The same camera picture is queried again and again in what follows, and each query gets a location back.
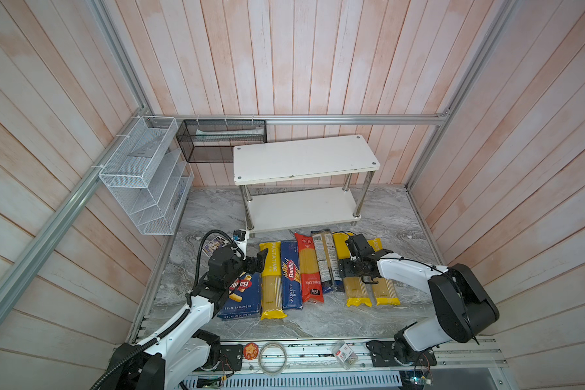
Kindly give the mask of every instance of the blue pasta box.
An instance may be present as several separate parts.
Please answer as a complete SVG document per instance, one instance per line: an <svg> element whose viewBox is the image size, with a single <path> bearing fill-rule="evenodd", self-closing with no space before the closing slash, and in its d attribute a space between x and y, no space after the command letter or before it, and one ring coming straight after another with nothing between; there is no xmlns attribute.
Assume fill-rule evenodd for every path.
<svg viewBox="0 0 585 390"><path fill-rule="evenodd" d="M301 272L297 241L282 241L279 248L282 261L282 308L301 309Z"/></svg>
<svg viewBox="0 0 585 390"><path fill-rule="evenodd" d="M259 316L262 298L260 272L243 272L229 288L229 298L217 313L221 319Z"/></svg>

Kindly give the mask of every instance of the black wire mesh basket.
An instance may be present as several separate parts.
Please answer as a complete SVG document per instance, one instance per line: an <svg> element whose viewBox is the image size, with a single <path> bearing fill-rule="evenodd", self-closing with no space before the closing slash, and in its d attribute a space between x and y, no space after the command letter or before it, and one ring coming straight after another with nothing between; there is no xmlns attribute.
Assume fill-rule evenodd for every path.
<svg viewBox="0 0 585 390"><path fill-rule="evenodd" d="M232 162L234 146L267 142L266 122L185 119L176 139L187 162Z"/></svg>

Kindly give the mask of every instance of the red pasta package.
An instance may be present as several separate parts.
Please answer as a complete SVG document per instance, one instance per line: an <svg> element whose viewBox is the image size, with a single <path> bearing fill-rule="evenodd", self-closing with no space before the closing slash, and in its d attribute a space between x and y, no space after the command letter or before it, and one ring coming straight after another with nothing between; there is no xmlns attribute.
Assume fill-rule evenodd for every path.
<svg viewBox="0 0 585 390"><path fill-rule="evenodd" d="M295 233L299 247L299 268L301 270L301 296L304 302L323 303L323 289L320 285L319 263L312 237Z"/></svg>

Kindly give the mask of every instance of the pasta package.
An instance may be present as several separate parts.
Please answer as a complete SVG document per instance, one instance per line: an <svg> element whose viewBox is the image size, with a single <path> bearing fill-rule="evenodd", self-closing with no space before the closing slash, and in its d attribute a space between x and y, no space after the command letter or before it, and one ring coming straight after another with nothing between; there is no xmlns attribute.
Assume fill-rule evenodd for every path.
<svg viewBox="0 0 585 390"><path fill-rule="evenodd" d="M282 309L280 246L279 241L260 244L260 250L269 250L265 260L265 270L262 272L262 316L260 319L288 317Z"/></svg>
<svg viewBox="0 0 585 390"><path fill-rule="evenodd" d="M319 263L316 259L312 237L295 233L299 247L299 270L301 270L301 298L303 302L325 302L320 285Z"/></svg>
<svg viewBox="0 0 585 390"><path fill-rule="evenodd" d="M316 249L316 258L319 261L320 281L323 287L323 293L331 290L337 292L344 291L343 279L340 277L340 269L338 268L334 237L332 237L331 231L313 231L312 239L314 240L314 247Z"/></svg>
<svg viewBox="0 0 585 390"><path fill-rule="evenodd" d="M382 249L381 238L375 238L369 240L369 244L375 249L375 252ZM372 293L379 305L400 305L401 302L398 300L397 290L394 288L394 282L386 278L374 278L376 285L372 285Z"/></svg>
<svg viewBox="0 0 585 390"><path fill-rule="evenodd" d="M260 315L260 273L243 272L229 287L229 299L217 313L221 319Z"/></svg>
<svg viewBox="0 0 585 390"><path fill-rule="evenodd" d="M351 253L345 241L350 237L347 233L334 233L334 245L336 255L338 259L351 258ZM366 290L366 284L360 277L348 277L343 278L344 293L347 296L347 307L349 306L360 306L366 305L372 306L372 302L369 298L369 293Z"/></svg>
<svg viewBox="0 0 585 390"><path fill-rule="evenodd" d="M282 259L282 307L301 309L301 272L297 241L282 241L279 257Z"/></svg>

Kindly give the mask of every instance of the red round sticker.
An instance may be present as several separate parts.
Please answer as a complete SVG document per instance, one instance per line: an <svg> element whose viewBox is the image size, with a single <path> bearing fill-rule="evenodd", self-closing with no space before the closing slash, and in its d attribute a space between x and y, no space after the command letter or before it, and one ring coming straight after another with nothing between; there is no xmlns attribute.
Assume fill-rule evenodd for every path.
<svg viewBox="0 0 585 390"><path fill-rule="evenodd" d="M257 358L257 344L256 343L249 343L242 349L242 355L247 360L253 360Z"/></svg>

